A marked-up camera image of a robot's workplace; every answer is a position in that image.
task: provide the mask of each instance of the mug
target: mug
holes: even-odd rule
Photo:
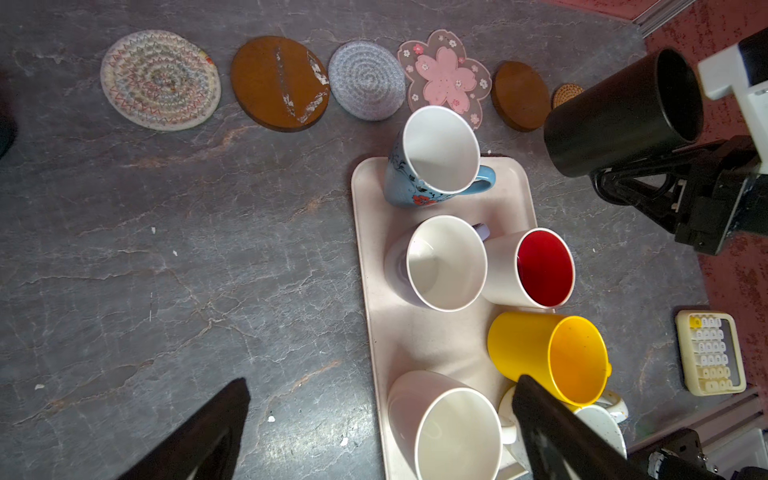
[[[398,134],[384,174],[384,198],[396,207],[424,207],[493,187],[496,173],[480,165],[475,132],[450,108],[413,112]]]
[[[576,406],[595,403],[612,370],[600,331],[580,316],[502,313],[488,331],[488,354],[508,379],[530,375]]]
[[[495,478],[505,433],[477,390],[415,370],[392,384],[387,409],[392,435],[419,480]]]
[[[514,395],[515,387],[513,386],[506,392],[502,402],[498,405],[498,417],[502,428],[515,429],[515,433],[517,433],[518,421],[512,412],[512,397]],[[578,407],[567,403],[564,405],[614,450],[627,458],[627,443],[624,441],[624,436],[618,426],[619,423],[629,417],[627,405],[616,392],[611,390],[605,390],[603,396],[598,399],[598,403],[604,403],[606,406],[593,404]],[[525,444],[521,435],[517,435],[517,439],[508,444],[508,450],[523,468],[531,471],[531,463],[528,461],[528,453],[525,451]]]
[[[436,215],[400,237],[384,259],[387,283],[405,301],[440,312],[467,307],[488,272],[480,236],[464,220]]]
[[[552,230],[534,228],[485,242],[488,278],[482,295],[500,305],[557,308],[576,283],[568,245]]]

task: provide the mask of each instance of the gray crocheted coaster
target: gray crocheted coaster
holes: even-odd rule
[[[406,98],[406,79],[397,58],[370,41],[339,47],[328,64],[328,77],[336,101],[363,120],[391,117]]]

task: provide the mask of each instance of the yellow mug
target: yellow mug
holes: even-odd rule
[[[595,403],[612,370],[603,337],[580,316],[502,313],[488,332],[488,354],[508,379],[530,375],[576,406]]]

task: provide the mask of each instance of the white mug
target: white mug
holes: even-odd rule
[[[557,308],[574,291],[568,245],[552,230],[534,228],[485,242],[488,277],[482,295],[500,305]]]
[[[496,173],[480,165],[472,127],[450,108],[428,105],[400,131],[384,173],[384,198],[396,207],[426,207],[493,187]]]
[[[502,428],[515,430],[515,434],[510,434],[511,437],[516,437],[513,442],[506,442],[509,452],[515,457],[515,460],[520,463],[526,470],[531,471],[531,463],[528,460],[528,453],[525,451],[525,444],[521,435],[517,435],[517,418],[512,412],[512,397],[515,395],[515,387],[510,388],[502,398],[502,402],[498,405],[498,417],[501,421]],[[568,409],[570,409],[574,415],[576,415],[582,422],[584,422],[589,428],[597,433],[607,444],[614,448],[617,452],[621,453],[624,458],[627,458],[627,444],[624,441],[624,436],[621,434],[618,424],[623,422],[629,417],[629,411],[627,404],[616,393],[611,390],[605,390],[603,395],[598,399],[599,403],[603,403],[606,406],[602,407],[596,404],[587,405],[583,407],[569,405],[563,403]]]
[[[415,370],[392,384],[388,411],[400,452],[419,480],[492,480],[498,473],[507,432],[477,390]]]
[[[488,271],[480,236],[464,220],[437,215],[420,223],[390,248],[387,283],[416,306],[455,312],[480,295]]]

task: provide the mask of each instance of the woven coaster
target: woven coaster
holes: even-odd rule
[[[411,81],[411,111],[425,105],[445,105],[473,129],[480,127],[480,100],[491,93],[491,74],[482,63],[467,58],[462,41],[453,32],[435,30],[426,43],[409,40],[400,45],[397,59]]]
[[[566,101],[571,100],[577,95],[584,92],[582,87],[576,84],[564,84],[560,88],[554,91],[552,95],[552,108],[557,108],[564,104]]]
[[[363,120],[389,118],[406,99],[406,78],[397,58],[370,41],[339,47],[328,63],[328,77],[336,101]]]
[[[137,31],[115,42],[101,62],[101,87],[128,120],[160,131],[203,123],[221,97],[214,61],[162,30]]]

